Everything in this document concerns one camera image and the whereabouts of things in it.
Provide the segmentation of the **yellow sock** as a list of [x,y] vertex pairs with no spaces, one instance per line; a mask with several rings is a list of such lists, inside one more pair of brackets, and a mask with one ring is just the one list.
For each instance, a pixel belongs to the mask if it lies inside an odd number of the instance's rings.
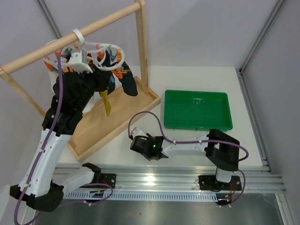
[[99,92],[100,97],[103,100],[104,106],[105,106],[105,112],[106,112],[106,116],[108,117],[110,115],[111,112],[111,105],[110,102],[108,100],[108,90],[104,90]]

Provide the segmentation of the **white sock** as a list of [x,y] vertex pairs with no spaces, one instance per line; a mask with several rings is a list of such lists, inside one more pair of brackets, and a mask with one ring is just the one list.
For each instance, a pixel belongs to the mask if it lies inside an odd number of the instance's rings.
[[95,106],[95,103],[96,103],[96,99],[95,99],[95,95],[93,95],[91,97],[91,99],[88,101],[88,103],[86,104],[82,113],[86,114],[86,113],[90,112],[93,109],[93,107]]
[[55,71],[48,71],[48,75],[49,75],[50,82],[51,82],[51,91],[54,92],[53,86],[56,83],[57,78],[59,77],[59,74]]

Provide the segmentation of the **white plastic clip hanger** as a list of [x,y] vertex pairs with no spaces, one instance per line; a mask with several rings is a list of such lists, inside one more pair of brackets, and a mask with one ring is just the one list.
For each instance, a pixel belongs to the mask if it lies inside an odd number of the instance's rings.
[[60,60],[60,67],[64,72],[75,72],[72,68],[68,67],[68,61],[73,49],[83,49],[87,52],[87,64],[91,67],[95,67],[102,71],[116,70],[121,67],[125,54],[124,51],[117,45],[95,43],[85,41],[82,33],[78,29],[72,31],[78,37],[78,40],[73,45],[67,45],[58,52],[55,52],[56,56],[65,54],[66,58]]

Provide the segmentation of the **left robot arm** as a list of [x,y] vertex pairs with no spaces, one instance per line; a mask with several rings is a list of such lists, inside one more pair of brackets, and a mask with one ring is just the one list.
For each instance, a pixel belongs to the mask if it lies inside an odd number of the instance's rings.
[[108,89],[111,77],[109,71],[99,69],[91,73],[48,74],[54,96],[42,123],[37,152],[22,182],[10,187],[13,198],[42,212],[54,211],[64,195],[79,187],[88,185],[95,188],[101,184],[101,168],[91,163],[83,164],[62,181],[52,180],[52,175],[83,114],[92,108],[88,102],[96,92]]

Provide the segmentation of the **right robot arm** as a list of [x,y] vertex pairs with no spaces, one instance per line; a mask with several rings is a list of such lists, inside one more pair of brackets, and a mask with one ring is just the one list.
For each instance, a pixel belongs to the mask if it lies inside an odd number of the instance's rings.
[[211,129],[200,138],[167,140],[151,136],[139,128],[129,133],[130,149],[147,160],[161,160],[176,156],[205,156],[216,166],[214,184],[225,189],[231,184],[233,173],[239,168],[239,141],[224,132]]

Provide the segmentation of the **wooden drying rack stand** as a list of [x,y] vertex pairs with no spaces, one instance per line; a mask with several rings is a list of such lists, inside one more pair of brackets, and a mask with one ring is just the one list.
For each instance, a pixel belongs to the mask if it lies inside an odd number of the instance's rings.
[[[121,88],[117,88],[108,96],[108,100],[112,105],[110,116],[106,116],[104,109],[101,108],[104,105],[103,101],[99,101],[90,112],[84,115],[74,135],[67,144],[79,162],[86,160],[123,132],[127,128],[133,115],[140,111],[151,110],[160,103],[161,98],[148,86],[146,5],[143,0],[136,0],[134,4],[91,23],[79,31],[86,37],[132,13],[135,13],[139,48],[141,76],[135,77],[139,94],[137,97],[127,97]],[[22,98],[28,101],[40,115],[45,116],[44,110],[23,87],[13,79],[11,73],[54,53],[56,50],[68,44],[74,43],[78,39],[75,33],[64,36],[51,44],[1,66],[0,76]]]

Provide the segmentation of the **green plastic tray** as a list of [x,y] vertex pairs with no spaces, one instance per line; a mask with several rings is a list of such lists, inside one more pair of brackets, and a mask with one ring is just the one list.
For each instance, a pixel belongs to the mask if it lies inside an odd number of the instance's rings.
[[228,95],[224,92],[166,90],[164,126],[168,129],[232,130]]

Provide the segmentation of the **aluminium mounting rail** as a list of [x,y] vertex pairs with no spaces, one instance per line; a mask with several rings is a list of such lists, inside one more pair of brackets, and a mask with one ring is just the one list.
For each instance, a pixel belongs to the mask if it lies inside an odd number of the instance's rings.
[[[239,196],[238,188],[215,192],[201,190],[201,175],[214,175],[212,166],[171,168],[144,166],[132,168],[103,168],[103,173],[114,174],[106,182],[115,184],[111,200],[134,201],[177,201],[177,202],[218,202],[230,194],[232,199]],[[284,194],[286,188],[280,175],[272,174],[267,167],[259,170],[235,172],[240,180],[236,182],[243,194]]]

